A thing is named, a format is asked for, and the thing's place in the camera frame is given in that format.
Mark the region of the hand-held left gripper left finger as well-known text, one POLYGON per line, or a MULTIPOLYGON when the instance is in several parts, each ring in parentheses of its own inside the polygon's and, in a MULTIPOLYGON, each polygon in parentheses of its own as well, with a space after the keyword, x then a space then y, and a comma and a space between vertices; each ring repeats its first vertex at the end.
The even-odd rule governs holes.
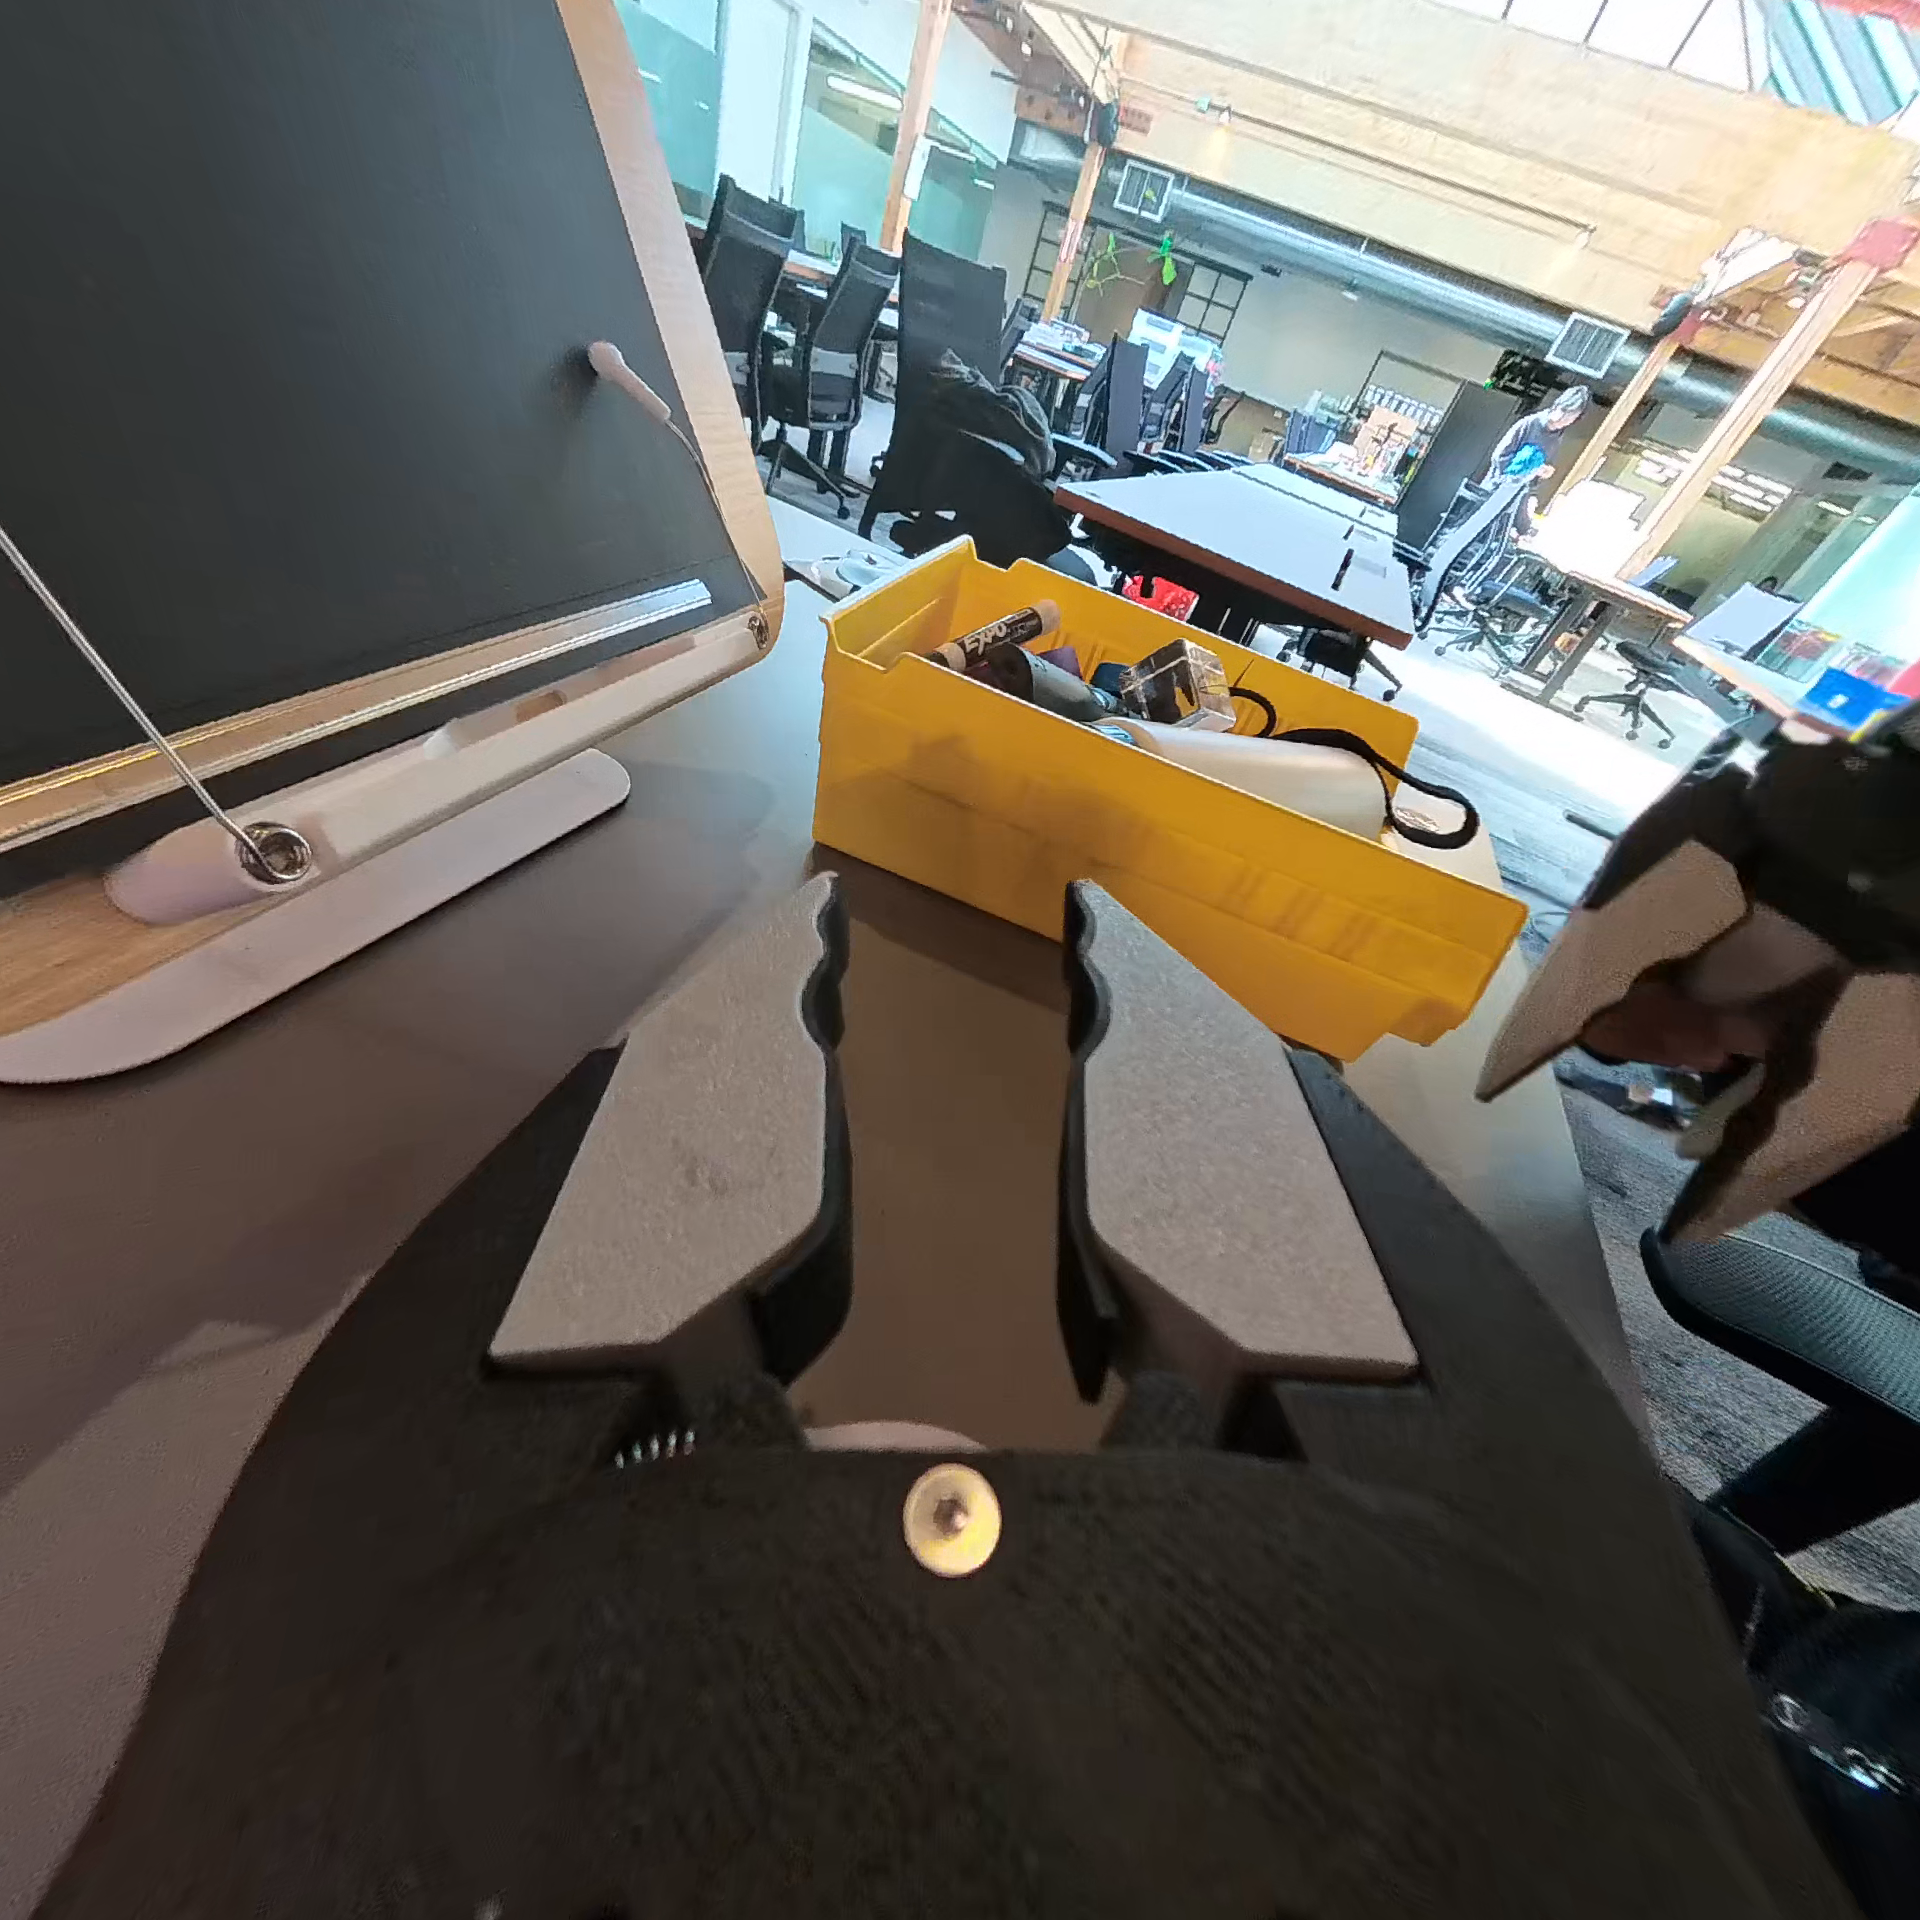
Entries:
POLYGON ((852 1295, 845 968, 821 872, 636 1022, 494 1367, 797 1381, 829 1349, 852 1295))

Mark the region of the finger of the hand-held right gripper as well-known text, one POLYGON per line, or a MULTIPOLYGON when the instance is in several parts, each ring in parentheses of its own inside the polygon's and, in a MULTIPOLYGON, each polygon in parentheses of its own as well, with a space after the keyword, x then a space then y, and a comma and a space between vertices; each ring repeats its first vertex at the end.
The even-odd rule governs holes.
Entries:
POLYGON ((1494 1030, 1476 1102, 1544 1067, 1644 976, 1701 953, 1744 915, 1744 881, 1728 854, 1693 836, 1618 836, 1494 1030))
POLYGON ((1917 1102, 1917 977, 1857 971, 1808 982, 1812 1027, 1724 1086, 1679 1135, 1692 1164, 1666 1243, 1720 1238, 1789 1207, 1900 1135, 1917 1102))

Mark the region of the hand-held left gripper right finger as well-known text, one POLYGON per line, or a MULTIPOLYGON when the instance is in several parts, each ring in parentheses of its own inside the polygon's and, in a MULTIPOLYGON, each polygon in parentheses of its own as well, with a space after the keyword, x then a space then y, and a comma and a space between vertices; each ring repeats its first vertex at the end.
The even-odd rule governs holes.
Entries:
POLYGON ((1418 1358, 1288 1046, 1092 880, 1062 900, 1058 1319, 1081 1401, 1167 1373, 1406 1385, 1418 1358))

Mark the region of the yellow plastic bin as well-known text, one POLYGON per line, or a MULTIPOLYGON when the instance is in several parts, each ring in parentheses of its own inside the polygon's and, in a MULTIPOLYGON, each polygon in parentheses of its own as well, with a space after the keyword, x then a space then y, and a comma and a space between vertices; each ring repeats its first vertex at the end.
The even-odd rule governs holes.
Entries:
POLYGON ((1454 851, 1343 832, 928 657, 1038 603, 1085 668, 1184 636, 968 540, 825 615, 821 846, 1046 937, 1065 887, 1092 880, 1272 1033, 1341 1062, 1468 1022, 1526 924, 1488 829, 1454 851))

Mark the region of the person's right hand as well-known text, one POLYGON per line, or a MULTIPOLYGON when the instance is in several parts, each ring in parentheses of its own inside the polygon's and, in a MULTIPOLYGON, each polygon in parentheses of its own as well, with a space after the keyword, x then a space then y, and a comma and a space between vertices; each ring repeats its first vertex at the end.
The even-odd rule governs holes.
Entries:
POLYGON ((1767 1008, 1710 1006, 1655 977, 1589 1019, 1576 1044, 1604 1062, 1716 1073, 1762 1061, 1772 1027, 1767 1008))

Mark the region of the grey mesh office chair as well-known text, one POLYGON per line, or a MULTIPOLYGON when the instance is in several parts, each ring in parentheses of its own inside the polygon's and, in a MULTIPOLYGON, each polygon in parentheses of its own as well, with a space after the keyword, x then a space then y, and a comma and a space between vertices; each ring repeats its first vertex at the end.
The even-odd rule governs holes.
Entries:
POLYGON ((1673 1324, 1816 1405, 1711 1509, 1776 1553, 1823 1545, 1917 1499, 1917 1317, 1857 1278, 1744 1236, 1639 1236, 1673 1324))

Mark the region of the white plastic bottle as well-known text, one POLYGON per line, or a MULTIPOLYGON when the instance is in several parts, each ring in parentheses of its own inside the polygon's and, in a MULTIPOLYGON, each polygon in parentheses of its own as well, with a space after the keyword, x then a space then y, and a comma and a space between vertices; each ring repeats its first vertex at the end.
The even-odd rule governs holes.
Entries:
POLYGON ((1372 841, 1385 833, 1385 779, 1354 750, 1197 727, 1165 727, 1119 715, 1092 721, 1090 731, 1127 740, 1165 764, 1303 813, 1320 825, 1372 841))

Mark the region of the clear plastic box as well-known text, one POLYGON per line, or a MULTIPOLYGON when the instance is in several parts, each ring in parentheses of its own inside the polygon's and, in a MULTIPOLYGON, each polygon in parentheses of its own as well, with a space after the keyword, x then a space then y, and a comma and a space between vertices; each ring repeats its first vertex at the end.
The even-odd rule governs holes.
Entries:
POLYGON ((1161 728, 1230 733, 1237 727, 1225 664, 1190 637, 1124 664, 1114 701, 1124 715, 1161 728))

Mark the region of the dark grey marker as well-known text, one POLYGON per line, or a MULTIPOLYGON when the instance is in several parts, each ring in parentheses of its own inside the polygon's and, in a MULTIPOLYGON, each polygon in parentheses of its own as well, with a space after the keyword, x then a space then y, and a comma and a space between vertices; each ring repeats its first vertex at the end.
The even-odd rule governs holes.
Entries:
POLYGON ((1096 727, 1119 712, 1112 694, 1092 688, 1048 656, 1000 639, 974 661, 972 679, 1074 725, 1096 727))

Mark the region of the long office table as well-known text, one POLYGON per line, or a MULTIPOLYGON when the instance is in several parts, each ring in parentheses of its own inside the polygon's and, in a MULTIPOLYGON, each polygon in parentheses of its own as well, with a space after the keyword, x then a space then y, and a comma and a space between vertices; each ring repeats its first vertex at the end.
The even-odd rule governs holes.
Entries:
POLYGON ((1050 497, 1124 579, 1193 592, 1208 632, 1304 623, 1392 649, 1412 639, 1407 574, 1392 542, 1350 513, 1232 470, 1060 481, 1050 497))

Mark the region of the black marker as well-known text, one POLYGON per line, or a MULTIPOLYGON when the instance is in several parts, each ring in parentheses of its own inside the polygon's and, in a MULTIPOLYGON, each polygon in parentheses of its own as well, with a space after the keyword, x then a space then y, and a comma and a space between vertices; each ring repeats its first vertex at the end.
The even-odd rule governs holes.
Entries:
POLYGON ((1060 629, 1060 617, 1053 599, 1039 599, 972 632, 936 641, 922 657, 954 675, 974 675, 1000 649, 1022 651, 1038 639, 1048 639, 1060 629))

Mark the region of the black jacket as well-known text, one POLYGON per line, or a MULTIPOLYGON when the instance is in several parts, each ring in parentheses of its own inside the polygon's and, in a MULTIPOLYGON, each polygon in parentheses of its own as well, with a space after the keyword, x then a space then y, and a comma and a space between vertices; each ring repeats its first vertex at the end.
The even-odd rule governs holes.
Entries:
POLYGON ((981 559, 1010 567, 1050 565, 1070 549, 1071 516, 1050 491, 1050 433, 1030 393, 997 387, 946 347, 904 425, 881 465, 897 553, 917 559, 967 537, 981 559))

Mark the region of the black board white stand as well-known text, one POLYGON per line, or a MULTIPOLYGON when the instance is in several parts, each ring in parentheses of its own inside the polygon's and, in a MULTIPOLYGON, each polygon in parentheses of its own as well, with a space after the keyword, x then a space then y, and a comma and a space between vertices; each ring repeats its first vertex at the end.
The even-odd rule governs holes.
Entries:
POLYGON ((617 809, 773 519, 614 4, 4 4, 4 1088, 617 809))

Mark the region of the silver ceiling duct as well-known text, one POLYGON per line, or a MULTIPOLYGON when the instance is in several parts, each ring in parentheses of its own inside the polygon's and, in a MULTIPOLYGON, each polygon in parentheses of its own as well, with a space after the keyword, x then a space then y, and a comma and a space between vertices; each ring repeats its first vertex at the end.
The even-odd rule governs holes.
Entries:
MULTIPOLYGON (((1549 372, 1566 369, 1552 360, 1552 347, 1568 324, 1614 332, 1616 343, 1600 367, 1572 365, 1572 374, 1585 376, 1601 393, 1621 393, 1652 349, 1644 332, 1589 319, 1488 278, 1184 175, 1170 181, 1161 217, 1141 228, 1172 230, 1177 243, 1230 260, 1239 272, 1324 280, 1341 295, 1352 293, 1360 304, 1377 304, 1400 319, 1428 321, 1482 347, 1514 352, 1549 372)), ((1762 427, 1776 440, 1837 463, 1914 478, 1917 440, 1910 423, 1796 388, 1773 406, 1762 427)))

